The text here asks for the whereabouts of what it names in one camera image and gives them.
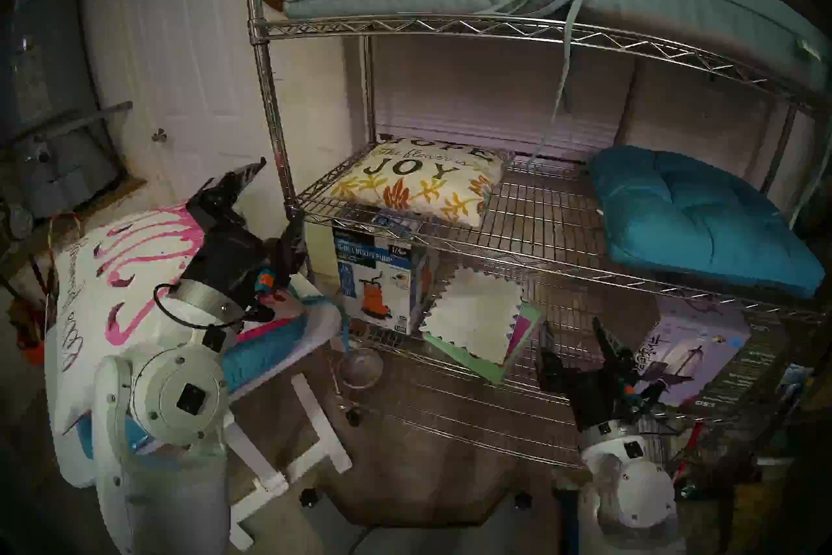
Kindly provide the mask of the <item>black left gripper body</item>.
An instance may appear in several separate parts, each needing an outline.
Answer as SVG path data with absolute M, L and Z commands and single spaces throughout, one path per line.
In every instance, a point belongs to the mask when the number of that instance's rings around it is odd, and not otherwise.
M 179 301 L 213 317 L 274 317 L 256 293 L 260 273 L 270 270 L 285 287 L 293 274 L 293 232 L 262 240 L 238 225 L 219 224 L 179 278 Z

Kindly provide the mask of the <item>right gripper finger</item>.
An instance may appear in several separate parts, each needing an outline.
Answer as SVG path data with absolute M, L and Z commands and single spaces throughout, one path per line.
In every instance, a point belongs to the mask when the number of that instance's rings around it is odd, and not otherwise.
M 556 334 L 548 322 L 541 322 L 538 328 L 537 371 L 563 372 L 564 365 L 557 352 Z
M 633 352 L 608 333 L 597 316 L 592 318 L 592 330 L 604 358 L 604 369 L 619 376 L 636 376 Z

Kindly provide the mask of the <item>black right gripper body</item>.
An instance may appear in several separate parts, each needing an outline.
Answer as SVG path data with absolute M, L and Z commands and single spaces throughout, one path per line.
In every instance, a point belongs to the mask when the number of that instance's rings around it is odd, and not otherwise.
M 634 366 L 582 370 L 564 365 L 538 365 L 539 389 L 566 397 L 578 430 L 611 421 L 633 425 L 640 396 L 633 393 L 639 380 Z

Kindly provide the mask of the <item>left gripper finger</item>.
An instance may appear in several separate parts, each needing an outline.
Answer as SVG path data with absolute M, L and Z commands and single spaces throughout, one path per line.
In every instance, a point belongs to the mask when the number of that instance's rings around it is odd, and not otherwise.
M 261 157 L 259 161 L 209 179 L 187 200 L 187 213 L 203 231 L 231 225 L 246 228 L 244 216 L 234 211 L 234 205 L 265 166 L 266 158 Z
M 279 241 L 279 275 L 294 275 L 306 265 L 305 218 L 295 210 Z

